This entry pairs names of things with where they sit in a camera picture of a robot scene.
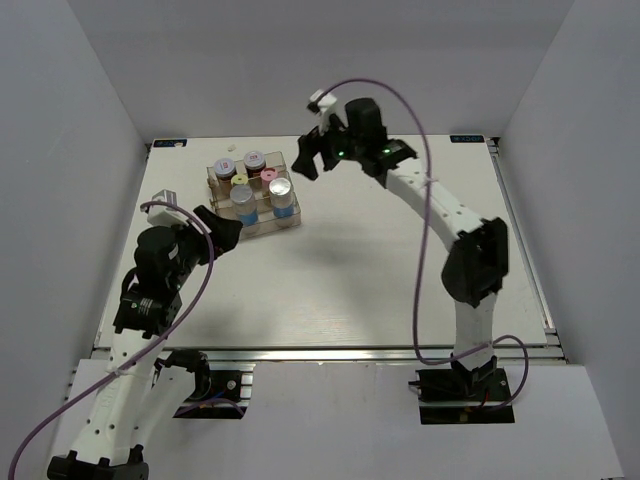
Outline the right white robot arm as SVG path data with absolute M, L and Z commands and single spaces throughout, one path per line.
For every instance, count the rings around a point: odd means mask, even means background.
M 456 338 L 448 379 L 435 380 L 431 387 L 440 394 L 475 398 L 496 371 L 492 327 L 497 294 L 509 272 L 506 222 L 481 217 L 434 180 L 412 147 L 389 137 L 373 99 L 348 102 L 345 120 L 336 114 L 336 103 L 323 91 L 310 97 L 307 108 L 319 120 L 299 138 L 292 169 L 314 181 L 316 157 L 326 171 L 354 161 L 423 219 L 425 233 L 440 239 L 447 251 L 441 282 L 454 301 Z

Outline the dark jar silver lid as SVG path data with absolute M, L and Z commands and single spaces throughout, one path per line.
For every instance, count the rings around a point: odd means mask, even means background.
M 235 162 L 230 158 L 218 159 L 213 170 L 220 188 L 229 191 L 232 188 L 231 180 L 237 173 Z

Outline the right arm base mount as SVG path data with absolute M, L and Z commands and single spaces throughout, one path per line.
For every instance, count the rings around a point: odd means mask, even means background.
M 466 388 L 453 369 L 423 369 L 408 382 L 417 394 L 422 425 L 514 424 L 506 372 L 498 368 L 478 385 Z

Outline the silver lid blue-label shaker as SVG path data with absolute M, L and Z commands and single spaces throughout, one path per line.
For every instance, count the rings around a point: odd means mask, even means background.
M 258 229 L 258 210 L 254 192 L 249 185 L 236 185 L 231 189 L 230 200 L 245 235 L 254 235 Z

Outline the dark jar red label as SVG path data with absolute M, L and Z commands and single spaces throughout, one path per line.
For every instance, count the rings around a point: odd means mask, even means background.
M 261 172 L 266 168 L 265 155 L 257 150 L 247 152 L 244 155 L 243 164 L 249 179 L 259 177 Z

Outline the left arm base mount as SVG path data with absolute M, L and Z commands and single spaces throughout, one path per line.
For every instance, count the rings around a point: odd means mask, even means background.
M 155 360 L 152 385 L 158 383 L 162 374 L 175 374 L 179 369 L 186 371 L 188 384 L 194 389 L 178 407 L 174 418 L 243 418 L 253 383 L 248 369 L 212 367 L 204 352 L 176 350 L 166 359 L 159 357 Z

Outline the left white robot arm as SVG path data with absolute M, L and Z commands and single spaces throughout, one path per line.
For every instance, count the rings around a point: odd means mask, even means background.
M 203 266 L 233 250 L 238 220 L 204 206 L 192 212 L 168 202 L 143 204 L 149 227 L 137 237 L 114 318 L 106 376 L 99 381 L 84 427 L 68 453 L 50 460 L 50 479 L 146 479 L 144 451 L 154 431 L 187 399 L 205 396 L 211 374 L 197 350 L 159 359 L 168 336 L 191 312 L 181 290 Z

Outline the pink lid spice bottle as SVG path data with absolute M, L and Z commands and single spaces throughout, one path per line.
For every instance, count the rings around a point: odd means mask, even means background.
M 260 179 L 262 188 L 267 190 L 269 188 L 270 183 L 277 179 L 279 176 L 278 171 L 273 168 L 265 168 L 260 172 Z

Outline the tall silver lid shaker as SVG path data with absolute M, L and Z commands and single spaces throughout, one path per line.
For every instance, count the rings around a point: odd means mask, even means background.
M 276 224 L 281 227 L 290 226 L 294 214 L 291 182 L 284 177 L 272 180 L 269 184 L 269 196 Z

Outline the yellow lid spice bottle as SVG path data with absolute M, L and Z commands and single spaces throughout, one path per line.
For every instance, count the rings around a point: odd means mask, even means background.
M 231 178 L 231 186 L 233 188 L 249 185 L 249 178 L 245 174 L 236 174 Z

